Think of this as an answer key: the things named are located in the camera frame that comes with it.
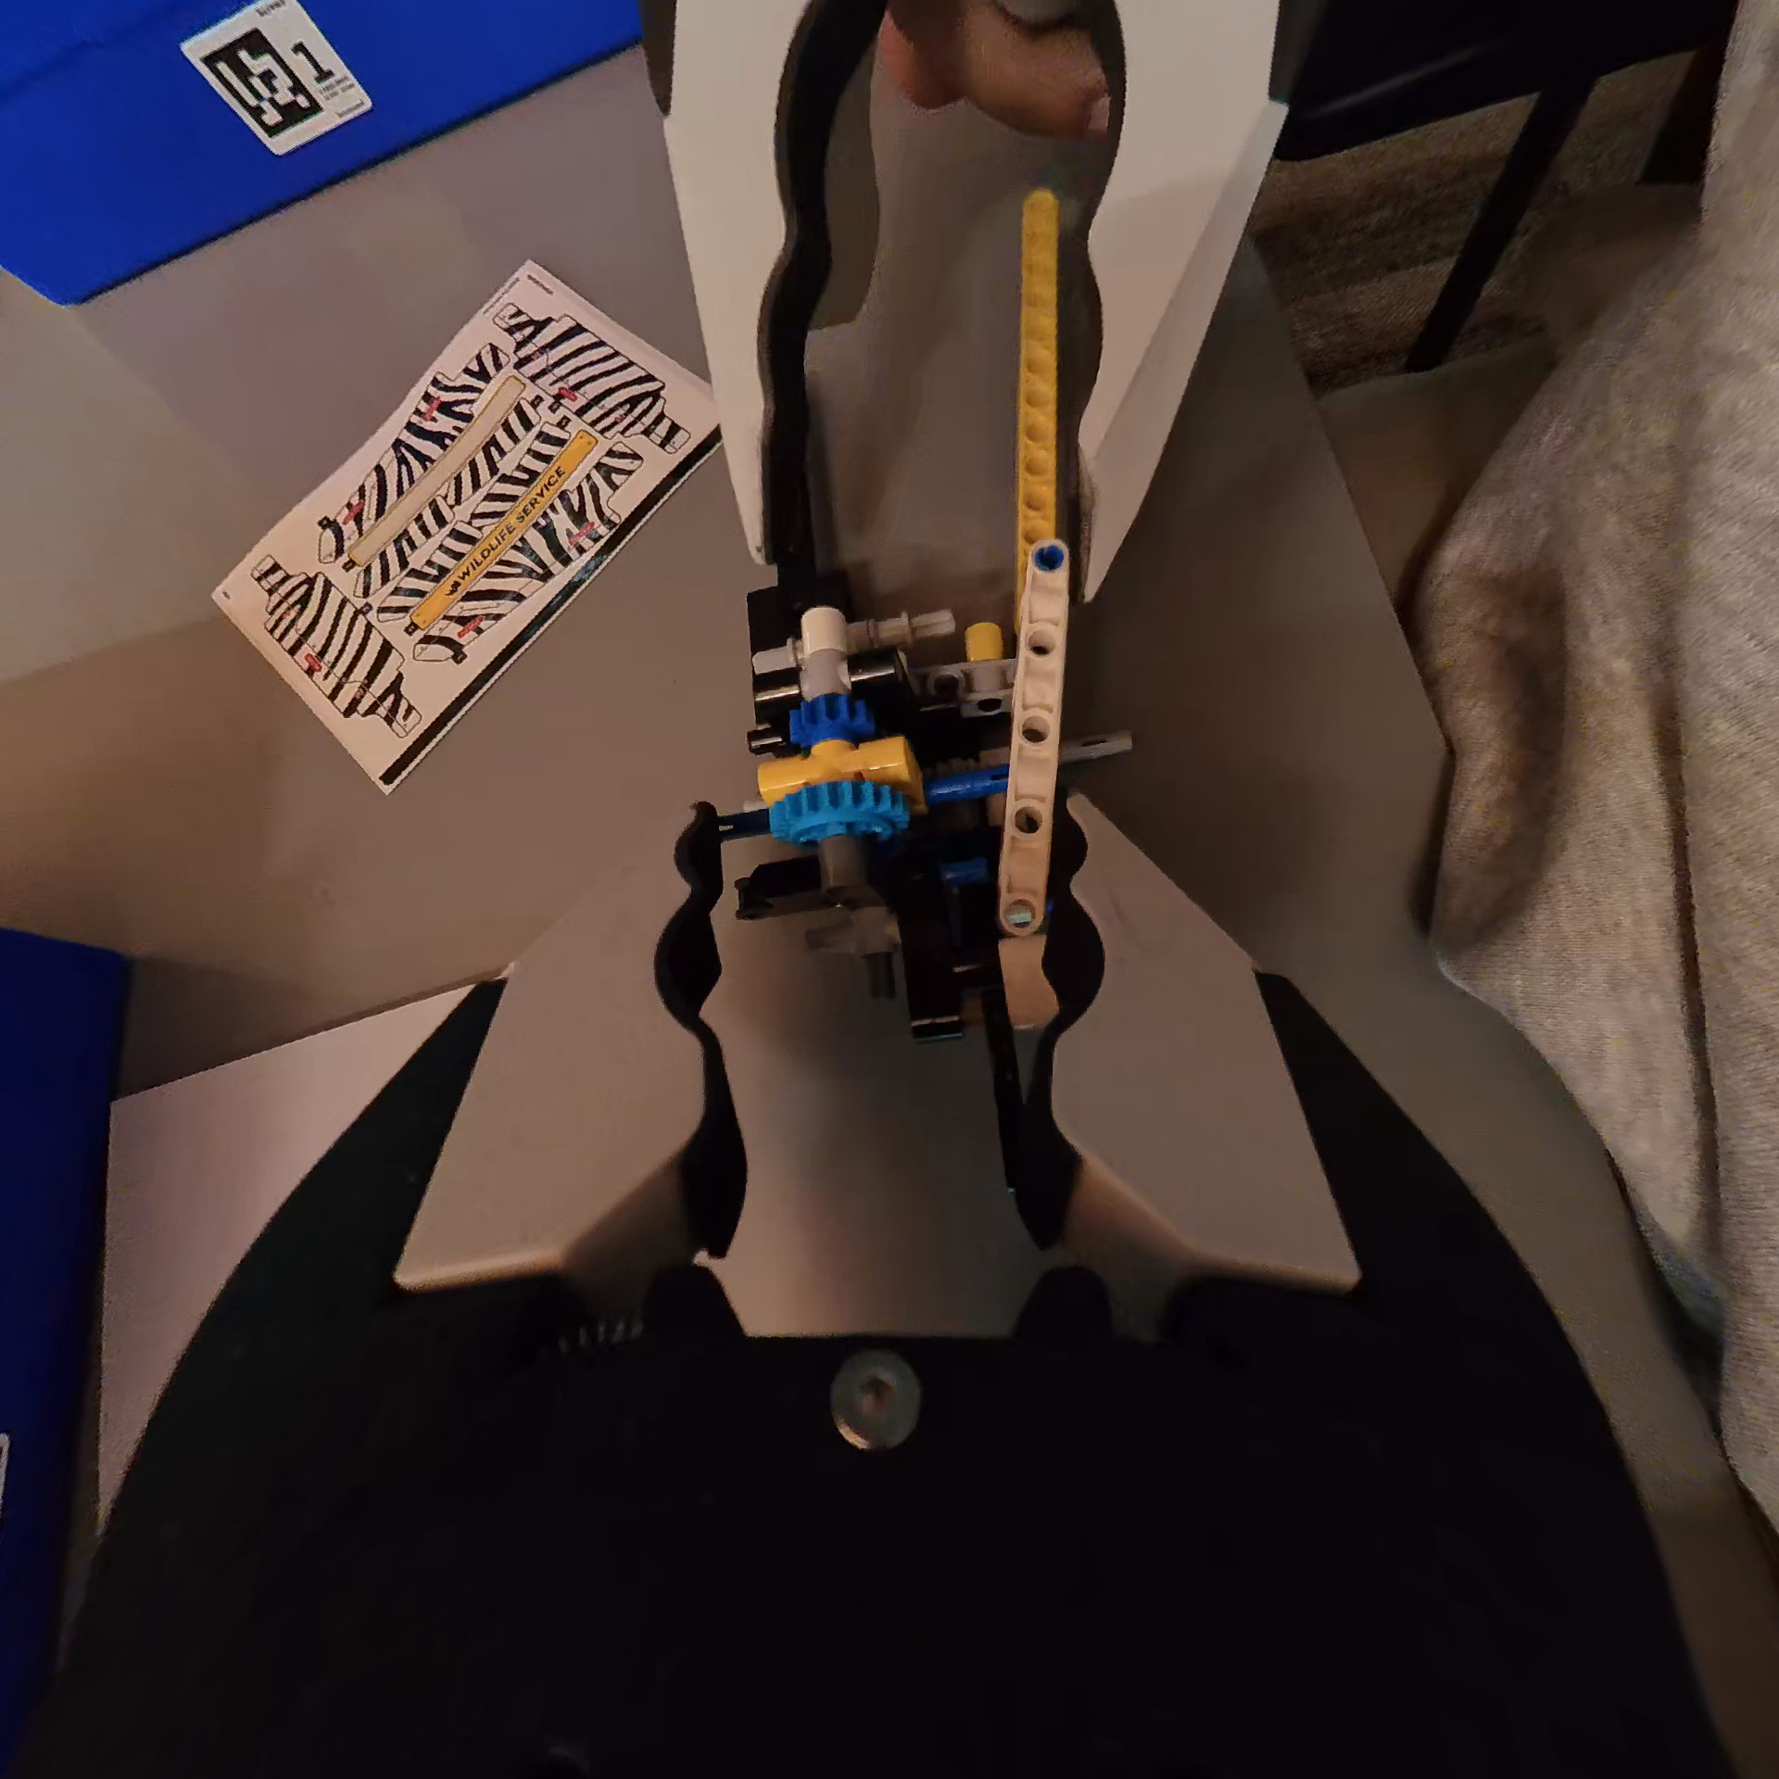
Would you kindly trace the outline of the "blue plastic bin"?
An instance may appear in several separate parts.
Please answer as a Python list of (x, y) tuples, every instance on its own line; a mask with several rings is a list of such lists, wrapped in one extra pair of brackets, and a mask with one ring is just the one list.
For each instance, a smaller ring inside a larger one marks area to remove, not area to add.
[(80, 302), (637, 40), (634, 2), (4, 2), (4, 269)]
[(125, 957), (4, 930), (4, 1738), (54, 1657), (125, 1006)]

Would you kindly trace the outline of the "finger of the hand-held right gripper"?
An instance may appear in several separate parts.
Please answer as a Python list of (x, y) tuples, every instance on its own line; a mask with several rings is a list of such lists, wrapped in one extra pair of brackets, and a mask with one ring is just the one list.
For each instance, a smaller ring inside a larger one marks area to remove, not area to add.
[(747, 548), (814, 573), (807, 345), (833, 269), (828, 157), (883, 2), (641, 2), (639, 20)]
[(1286, 117), (1278, 2), (1115, 11), (1115, 159), (1085, 239), (1100, 356), (1077, 434), (1083, 602), (1142, 510)]

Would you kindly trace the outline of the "black chair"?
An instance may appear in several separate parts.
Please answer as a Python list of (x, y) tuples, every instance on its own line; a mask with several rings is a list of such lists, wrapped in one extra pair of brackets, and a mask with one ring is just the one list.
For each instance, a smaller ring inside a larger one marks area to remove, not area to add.
[(1694, 186), (1733, 4), (1329, 4), (1260, 251), (1314, 386), (1524, 337), (1530, 226)]

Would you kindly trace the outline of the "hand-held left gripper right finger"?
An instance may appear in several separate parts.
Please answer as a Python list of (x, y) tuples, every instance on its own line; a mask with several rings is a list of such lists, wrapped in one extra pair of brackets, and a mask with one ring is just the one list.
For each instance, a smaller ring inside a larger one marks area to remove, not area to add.
[(1209, 1276), (1348, 1293), (1360, 1265), (1247, 953), (1079, 793), (1043, 970), (1059, 1010), (1014, 1186), (1036, 1244), (1117, 1321)]

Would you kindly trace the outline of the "person's right hand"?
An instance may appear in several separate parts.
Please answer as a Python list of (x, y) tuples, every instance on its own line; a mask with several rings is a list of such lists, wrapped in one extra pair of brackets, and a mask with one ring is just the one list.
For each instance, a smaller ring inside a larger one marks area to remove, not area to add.
[(1070, 14), (1026, 22), (995, 2), (890, 2), (877, 60), (923, 111), (969, 104), (1049, 140), (1102, 140), (1109, 129), (1105, 67)]

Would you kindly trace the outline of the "yellow lego beam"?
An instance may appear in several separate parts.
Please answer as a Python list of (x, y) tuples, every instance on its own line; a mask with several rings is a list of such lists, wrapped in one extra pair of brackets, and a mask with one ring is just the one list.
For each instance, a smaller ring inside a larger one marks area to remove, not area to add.
[(1019, 216), (1017, 402), (1014, 402), (1014, 589), (1027, 582), (1031, 550), (1057, 536), (1059, 518), (1059, 242), (1062, 201), (1031, 188)]

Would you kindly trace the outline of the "lego instruction booklet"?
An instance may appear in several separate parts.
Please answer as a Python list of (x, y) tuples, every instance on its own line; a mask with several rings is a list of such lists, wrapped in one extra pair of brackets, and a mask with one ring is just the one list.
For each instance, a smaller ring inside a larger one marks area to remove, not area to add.
[(113, 1104), (95, 1525), (223, 1285), (346, 1128), (476, 989), (456, 985)]

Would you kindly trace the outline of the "zebra striped sticker sheet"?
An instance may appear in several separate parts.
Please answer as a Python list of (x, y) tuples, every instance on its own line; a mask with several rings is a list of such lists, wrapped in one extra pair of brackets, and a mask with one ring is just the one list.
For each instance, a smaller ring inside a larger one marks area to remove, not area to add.
[(214, 604), (387, 793), (719, 442), (705, 378), (530, 261)]

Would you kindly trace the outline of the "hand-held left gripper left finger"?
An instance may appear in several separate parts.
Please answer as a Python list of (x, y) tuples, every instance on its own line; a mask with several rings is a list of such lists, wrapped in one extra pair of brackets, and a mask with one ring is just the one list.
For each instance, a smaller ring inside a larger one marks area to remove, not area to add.
[(509, 977), (394, 1280), (437, 1292), (527, 1274), (600, 1317), (660, 1268), (725, 1257), (747, 1160), (719, 1036), (721, 818), (671, 814)]

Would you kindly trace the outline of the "lego gear assembly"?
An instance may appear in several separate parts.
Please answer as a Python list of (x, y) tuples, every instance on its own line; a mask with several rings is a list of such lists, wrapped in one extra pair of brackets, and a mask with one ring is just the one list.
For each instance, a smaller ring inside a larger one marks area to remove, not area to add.
[(1071, 550), (1026, 518), (1010, 618), (863, 617), (843, 569), (747, 598), (759, 789), (719, 835), (781, 855), (741, 879), (741, 920), (807, 917), (812, 948), (864, 963), (917, 1039), (984, 1028), (1009, 1189), (1027, 1159), (1019, 1031), (1057, 1016), (1045, 970), (1053, 825), (1070, 767), (1124, 733), (1062, 737)]

